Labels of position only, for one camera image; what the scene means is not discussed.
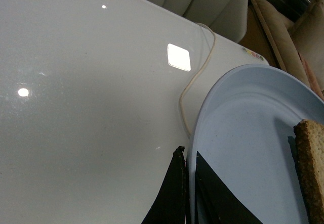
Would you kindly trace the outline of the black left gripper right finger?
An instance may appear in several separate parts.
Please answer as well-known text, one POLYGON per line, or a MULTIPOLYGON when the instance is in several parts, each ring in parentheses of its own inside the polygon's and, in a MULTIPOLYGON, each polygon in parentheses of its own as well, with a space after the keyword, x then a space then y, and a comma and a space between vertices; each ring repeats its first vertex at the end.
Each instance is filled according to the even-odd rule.
POLYGON ((201 192, 208 223, 261 223, 230 191, 200 153, 195 181, 201 192))

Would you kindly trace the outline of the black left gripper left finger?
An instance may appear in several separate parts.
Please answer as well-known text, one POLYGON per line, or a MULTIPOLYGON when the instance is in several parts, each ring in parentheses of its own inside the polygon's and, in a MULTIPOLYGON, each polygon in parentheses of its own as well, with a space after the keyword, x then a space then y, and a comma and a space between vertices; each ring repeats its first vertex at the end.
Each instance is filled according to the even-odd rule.
POLYGON ((174 152, 158 195, 143 223, 185 223, 187 170, 185 147, 174 152))

